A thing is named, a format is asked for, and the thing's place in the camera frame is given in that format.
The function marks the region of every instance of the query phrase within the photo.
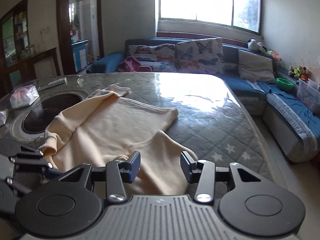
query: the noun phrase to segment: doorway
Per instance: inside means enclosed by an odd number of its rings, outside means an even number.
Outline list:
[[[57,27],[64,74],[75,74],[104,57],[100,19],[101,0],[57,0]]]

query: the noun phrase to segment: green bowl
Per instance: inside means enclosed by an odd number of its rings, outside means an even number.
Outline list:
[[[291,92],[294,88],[294,85],[290,81],[283,78],[276,78],[276,85],[278,88],[287,92]]]

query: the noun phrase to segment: butterfly pattern cushion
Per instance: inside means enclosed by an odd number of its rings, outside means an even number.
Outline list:
[[[174,44],[161,44],[156,46],[147,45],[130,45],[129,55],[134,56],[138,61],[167,61],[173,63],[174,61]]]
[[[153,72],[177,72],[173,63],[168,61],[149,62],[141,61],[142,66],[150,66]]]
[[[223,72],[221,38],[179,42],[177,50],[181,72],[199,74]]]

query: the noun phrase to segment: blue sofa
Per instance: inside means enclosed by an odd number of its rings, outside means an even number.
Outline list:
[[[129,45],[160,45],[176,44],[186,39],[134,39],[125,42],[124,52],[114,52],[105,58],[92,64],[87,73],[110,73],[115,72],[117,65],[128,55]],[[241,79],[238,74],[238,50],[249,51],[261,56],[270,57],[265,54],[259,54],[246,48],[222,45],[224,56],[225,72],[217,74],[231,88],[241,103],[247,109],[249,114],[262,116],[266,125],[270,128],[286,156],[293,162],[303,162],[316,156],[320,149],[320,125],[319,128],[310,126],[310,123],[319,122],[320,119],[313,116],[310,110],[300,103],[293,95],[287,95],[283,92],[276,92],[275,88],[261,88],[259,84],[247,82]],[[175,55],[175,66],[179,71],[177,61],[177,52]],[[296,80],[288,76],[286,69],[273,65],[276,77],[285,78],[292,83]],[[298,108],[290,107],[287,99],[294,100],[294,105]]]

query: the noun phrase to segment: round dark glass panel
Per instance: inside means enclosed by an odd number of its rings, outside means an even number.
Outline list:
[[[61,111],[81,101],[81,96],[76,94],[48,98],[31,109],[22,121],[22,129],[28,134],[42,133]]]

